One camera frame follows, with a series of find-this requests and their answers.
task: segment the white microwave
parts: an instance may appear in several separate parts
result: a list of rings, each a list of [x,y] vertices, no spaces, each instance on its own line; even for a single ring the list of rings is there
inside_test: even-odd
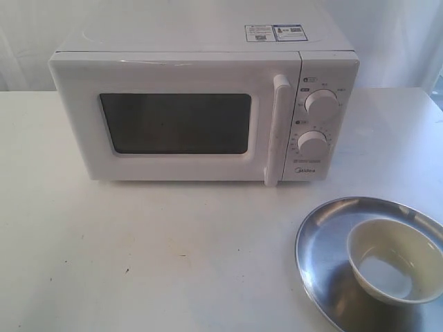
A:
[[[92,179],[325,178],[359,61],[312,0],[110,0],[49,61]]]

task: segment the power level knob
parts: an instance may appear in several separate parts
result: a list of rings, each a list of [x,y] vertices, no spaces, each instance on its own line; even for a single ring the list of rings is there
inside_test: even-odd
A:
[[[311,93],[306,98],[305,108],[309,116],[319,121],[327,121],[340,111],[337,97],[330,90],[317,90]]]
[[[319,158],[327,152],[326,137],[319,131],[308,131],[297,141],[298,150],[303,158]]]

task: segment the ceramic bowl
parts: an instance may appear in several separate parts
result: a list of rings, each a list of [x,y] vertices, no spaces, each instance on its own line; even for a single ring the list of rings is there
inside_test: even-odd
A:
[[[443,253],[404,223],[373,219],[347,237],[354,275],[371,296],[387,304],[421,304],[443,293]]]

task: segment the stainless steel plate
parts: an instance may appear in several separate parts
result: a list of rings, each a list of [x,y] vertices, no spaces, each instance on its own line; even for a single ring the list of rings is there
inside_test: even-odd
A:
[[[407,223],[443,249],[443,226],[409,207],[368,197],[331,201],[311,212],[297,234],[296,261],[308,296],[343,332],[443,331],[443,297],[417,306],[389,306],[355,280],[347,235],[356,224],[377,218]]]

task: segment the microwave door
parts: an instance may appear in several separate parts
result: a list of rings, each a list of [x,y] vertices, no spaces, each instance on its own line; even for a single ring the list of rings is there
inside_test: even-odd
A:
[[[50,66],[91,178],[282,179],[297,52],[56,53]]]

